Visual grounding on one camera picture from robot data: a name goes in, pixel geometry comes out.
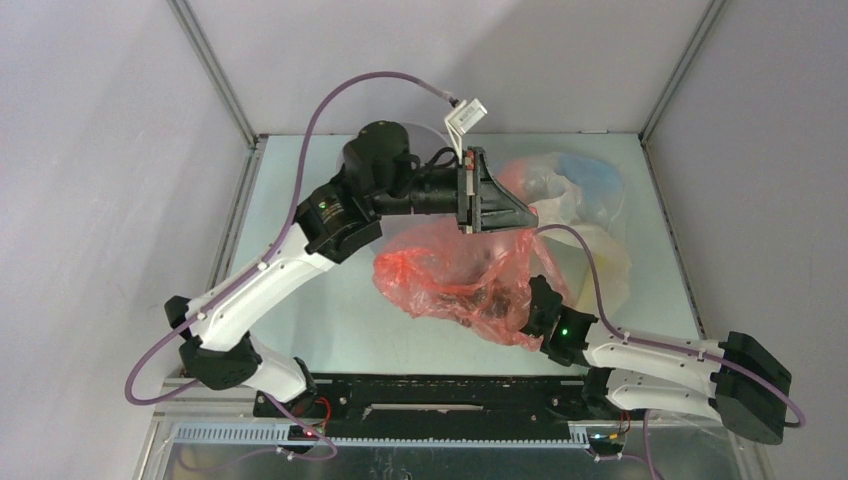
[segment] plastic bag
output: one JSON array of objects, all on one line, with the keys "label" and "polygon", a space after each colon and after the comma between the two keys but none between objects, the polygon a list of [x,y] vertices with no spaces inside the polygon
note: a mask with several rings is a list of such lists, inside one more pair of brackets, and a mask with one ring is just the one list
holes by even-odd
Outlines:
[{"label": "plastic bag", "polygon": [[[604,309],[615,313],[630,297],[630,256],[624,249],[624,182],[612,165],[579,155],[550,153],[510,162],[498,175],[501,184],[539,215],[539,226],[555,223],[573,227],[586,240],[604,294]],[[549,230],[546,238],[576,249],[586,265],[580,244],[570,233]],[[581,279],[566,276],[570,285],[580,285],[575,308],[598,314],[591,272],[584,268]]]},{"label": "plastic bag", "polygon": [[413,318],[453,320],[485,340],[534,351],[542,340],[519,330],[527,323],[528,281],[536,273],[573,304],[532,229],[463,235],[455,219],[443,219],[400,233],[374,260],[377,289]]}]

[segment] robotic arm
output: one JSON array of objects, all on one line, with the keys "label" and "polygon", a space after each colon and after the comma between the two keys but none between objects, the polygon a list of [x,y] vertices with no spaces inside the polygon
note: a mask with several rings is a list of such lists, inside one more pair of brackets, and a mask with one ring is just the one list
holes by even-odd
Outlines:
[{"label": "robotic arm", "polygon": [[[383,215],[453,213],[466,233],[537,226],[529,208],[491,175],[483,149],[438,163],[452,152],[444,149],[422,164],[400,124],[364,127],[345,145],[339,173],[298,205],[282,244],[210,292],[166,303],[173,328],[197,316],[180,347],[188,372],[213,390],[244,384],[297,411],[315,395],[306,365],[252,342],[249,329],[300,285],[378,239]],[[221,298],[212,303],[216,294]]]}]

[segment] red plastic bag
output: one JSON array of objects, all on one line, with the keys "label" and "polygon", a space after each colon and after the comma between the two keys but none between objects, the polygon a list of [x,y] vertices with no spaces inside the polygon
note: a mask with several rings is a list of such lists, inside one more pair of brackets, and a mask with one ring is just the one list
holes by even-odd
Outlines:
[{"label": "red plastic bag", "polygon": [[431,316],[471,328],[485,340],[538,350],[527,323],[531,274],[573,296],[534,229],[464,235],[449,218],[406,230],[374,260],[374,285],[413,318]]}]

